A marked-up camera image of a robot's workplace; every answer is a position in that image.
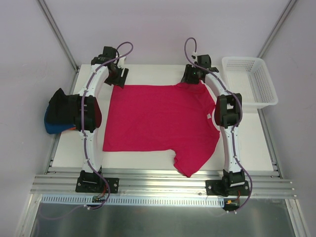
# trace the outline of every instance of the vertical metal post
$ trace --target vertical metal post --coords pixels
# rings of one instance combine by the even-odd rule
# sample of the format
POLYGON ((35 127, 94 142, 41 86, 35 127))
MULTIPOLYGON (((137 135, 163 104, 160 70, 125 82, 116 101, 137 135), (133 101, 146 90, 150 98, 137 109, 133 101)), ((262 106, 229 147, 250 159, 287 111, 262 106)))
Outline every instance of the vertical metal post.
POLYGON ((279 32, 279 30, 281 29, 282 25, 284 24, 284 22, 286 21, 287 17, 289 16, 289 14, 292 12, 295 4, 297 3, 298 0, 289 0, 289 2, 287 3, 285 9, 283 10, 281 16, 279 17, 279 19, 277 20, 275 26, 273 27, 272 31, 270 32, 268 38, 266 39, 265 43, 263 44, 259 54, 258 54, 258 58, 262 58, 266 52, 268 51, 271 43, 273 42, 274 38, 276 37, 277 33, 279 32))
POLYGON ((60 46, 64 50, 64 52, 65 52, 65 54, 66 54, 66 56, 67 56, 67 58, 68 58, 68 60, 69 60, 69 62, 71 64, 71 66, 74 68, 75 71, 77 71, 79 67, 76 64, 75 59, 72 56, 72 54, 71 54, 71 52, 70 52, 70 50, 69 50, 69 48, 68 48, 68 46, 67 46, 67 44, 66 44, 66 42, 65 42, 65 40, 63 38, 63 36, 62 36, 62 34, 61 34, 61 32, 60 32, 60 30, 59 30, 59 28, 58 28, 53 16, 52 16, 52 14, 50 13, 50 10, 49 10, 45 0, 37 0, 37 2, 39 4, 40 8, 42 9, 43 14, 44 14, 46 20, 48 21, 51 29, 53 30, 53 33, 57 37, 57 39, 58 39, 58 41, 60 43, 60 46))

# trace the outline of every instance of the metal frame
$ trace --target metal frame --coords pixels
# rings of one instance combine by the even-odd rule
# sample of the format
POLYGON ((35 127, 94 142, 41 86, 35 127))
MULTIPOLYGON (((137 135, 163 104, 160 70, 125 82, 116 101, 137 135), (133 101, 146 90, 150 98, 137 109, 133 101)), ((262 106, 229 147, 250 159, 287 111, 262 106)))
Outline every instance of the metal frame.
MULTIPOLYGON (((273 39, 286 21, 298 0, 290 0, 281 16, 277 20, 271 33, 262 46, 258 57, 263 57, 269 49, 273 39)), ((76 64, 57 24, 45 2, 37 0, 50 27, 57 37, 62 49, 70 61, 76 75, 70 93, 73 92, 79 67, 76 64)), ((273 147, 273 139, 270 136, 269 127, 262 110, 258 110, 262 128, 265 134, 269 149, 271 162, 274 171, 271 172, 250 172, 253 178, 252 198, 280 198, 285 199, 291 217, 293 229, 297 236, 310 236, 304 218, 301 214, 297 192, 291 180, 282 178, 282 171, 278 158, 273 147)), ((52 167, 52 162, 59 142, 59 135, 55 137, 51 149, 49 162, 44 175, 36 175, 31 193, 32 196, 27 208, 26 219, 19 230, 20 236, 29 236, 32 231, 32 223, 35 220, 41 194, 72 194, 75 195, 75 184, 79 176, 80 168, 58 168, 52 167)), ((139 196, 139 197, 179 197, 179 198, 206 198, 205 180, 219 179, 223 175, 222 171, 199 171, 190 179, 184 177, 175 170, 135 170, 135 169, 106 169, 102 172, 106 177, 120 178, 118 196, 139 196)))
POLYGON ((298 200, 285 200, 293 230, 298 237, 311 237, 298 200))
MULTIPOLYGON (((31 193, 42 194, 77 194, 75 187, 80 169, 65 169, 35 177, 31 193)), ((119 178, 118 195, 125 196, 168 196, 205 198, 206 180, 221 179, 219 171, 200 171, 190 179, 177 171, 136 170, 136 169, 102 169, 104 176, 119 178)), ((280 179, 277 172, 253 172, 252 198, 296 199, 297 193, 293 182, 280 179)))
POLYGON ((46 20, 48 21, 53 33, 55 34, 58 42, 60 43, 61 48, 64 50, 71 66, 74 68, 74 70, 77 70, 79 68, 79 66, 77 65, 73 55, 71 54, 48 6, 47 3, 45 2, 45 0, 37 0, 39 7, 41 8, 41 10, 43 11, 43 14, 45 15, 46 20))
POLYGON ((295 4, 298 2, 298 0, 289 0, 286 7, 284 8, 281 16, 276 21, 275 26, 272 28, 268 38, 266 39, 265 43, 263 44, 260 52, 258 53, 258 58, 262 58, 266 52, 268 51, 270 45, 272 44, 273 40, 275 39, 277 33, 281 29, 282 25, 286 21, 289 14, 292 12, 295 4))

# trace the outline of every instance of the folded clothing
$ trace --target folded clothing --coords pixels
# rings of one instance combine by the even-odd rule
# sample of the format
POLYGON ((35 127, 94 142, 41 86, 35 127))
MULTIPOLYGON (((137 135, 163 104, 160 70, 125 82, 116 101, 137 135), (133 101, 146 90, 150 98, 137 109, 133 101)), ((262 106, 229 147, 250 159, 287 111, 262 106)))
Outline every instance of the folded clothing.
POLYGON ((190 177, 212 156, 219 140, 206 86, 114 86, 103 151, 175 151, 174 166, 190 177))

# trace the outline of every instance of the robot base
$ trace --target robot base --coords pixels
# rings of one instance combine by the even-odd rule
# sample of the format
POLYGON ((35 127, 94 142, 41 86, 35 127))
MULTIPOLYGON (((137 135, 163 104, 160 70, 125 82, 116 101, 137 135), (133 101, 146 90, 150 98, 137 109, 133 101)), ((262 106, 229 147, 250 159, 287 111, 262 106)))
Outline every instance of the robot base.
MULTIPOLYGON (((111 194, 117 194, 119 191, 118 178, 105 178, 110 186, 111 194)), ((105 187, 104 181, 95 173, 88 173, 82 170, 77 180, 76 193, 102 193, 105 187)))
POLYGON ((208 196, 238 196, 240 191, 240 196, 249 196, 249 184, 245 181, 243 185, 238 185, 234 187, 226 187, 223 185, 222 180, 206 180, 206 194, 208 196))

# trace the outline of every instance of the blue cloth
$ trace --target blue cloth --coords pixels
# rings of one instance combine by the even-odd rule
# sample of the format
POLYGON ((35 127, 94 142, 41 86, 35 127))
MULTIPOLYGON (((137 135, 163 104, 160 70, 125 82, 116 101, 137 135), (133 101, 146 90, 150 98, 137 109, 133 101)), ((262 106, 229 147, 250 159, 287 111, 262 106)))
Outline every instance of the blue cloth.
POLYGON ((61 133, 62 131, 68 130, 70 128, 75 127, 74 124, 51 124, 46 122, 46 117, 47 117, 47 111, 48 111, 49 106, 46 109, 45 116, 44 116, 44 124, 45 124, 45 129, 48 134, 57 134, 61 133))

